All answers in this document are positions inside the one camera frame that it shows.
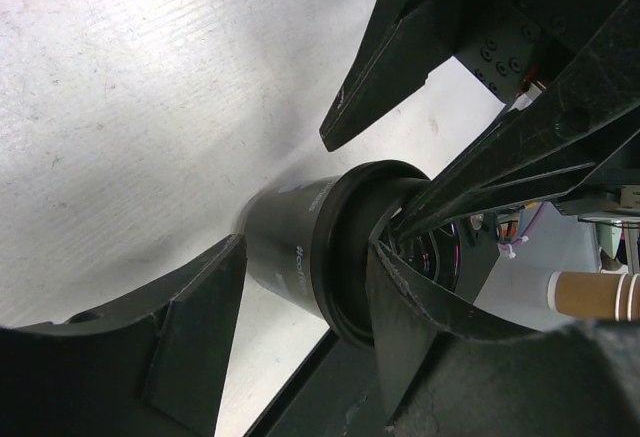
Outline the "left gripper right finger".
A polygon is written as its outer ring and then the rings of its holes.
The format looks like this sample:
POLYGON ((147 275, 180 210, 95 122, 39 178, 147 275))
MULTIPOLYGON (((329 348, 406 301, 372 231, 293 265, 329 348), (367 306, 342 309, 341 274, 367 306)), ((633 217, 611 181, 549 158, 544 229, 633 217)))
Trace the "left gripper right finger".
POLYGON ((381 243, 368 250, 366 293, 394 434, 638 434, 637 324, 534 331, 422 277, 381 243))

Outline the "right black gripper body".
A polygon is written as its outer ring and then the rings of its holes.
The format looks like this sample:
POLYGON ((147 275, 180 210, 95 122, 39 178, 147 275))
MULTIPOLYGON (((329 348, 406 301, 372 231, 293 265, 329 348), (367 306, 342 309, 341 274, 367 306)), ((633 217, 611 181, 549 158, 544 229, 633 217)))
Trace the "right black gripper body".
POLYGON ((622 0, 464 0, 455 56, 495 97, 512 103, 548 85, 622 0))

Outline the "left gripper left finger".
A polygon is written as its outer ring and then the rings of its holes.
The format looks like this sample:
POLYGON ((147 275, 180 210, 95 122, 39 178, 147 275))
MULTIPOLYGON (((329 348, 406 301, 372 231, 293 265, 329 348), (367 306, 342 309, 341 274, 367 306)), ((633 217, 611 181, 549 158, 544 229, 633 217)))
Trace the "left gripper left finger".
POLYGON ((67 322, 1 332, 5 436, 211 436, 239 314, 246 242, 67 322))

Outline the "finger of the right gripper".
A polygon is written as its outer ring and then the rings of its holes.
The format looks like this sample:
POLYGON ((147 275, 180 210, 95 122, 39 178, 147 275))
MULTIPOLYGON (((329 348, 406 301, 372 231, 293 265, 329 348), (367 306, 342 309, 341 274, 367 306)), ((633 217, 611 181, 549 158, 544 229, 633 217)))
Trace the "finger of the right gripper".
POLYGON ((527 108, 495 120, 395 218, 412 236, 482 212, 490 183, 628 116, 639 104, 639 0, 622 0, 527 108))
POLYGON ((454 53, 463 0, 376 0, 355 60, 320 126, 329 151, 420 89, 454 53))

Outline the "black coffee cup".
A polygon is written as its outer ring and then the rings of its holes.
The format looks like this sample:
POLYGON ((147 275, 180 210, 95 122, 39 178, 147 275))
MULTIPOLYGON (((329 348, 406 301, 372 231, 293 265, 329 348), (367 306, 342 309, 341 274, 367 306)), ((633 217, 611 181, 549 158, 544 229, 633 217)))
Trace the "black coffee cup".
POLYGON ((247 271, 262 287, 319 317, 311 247, 320 208, 336 176, 268 187, 245 207, 247 271))

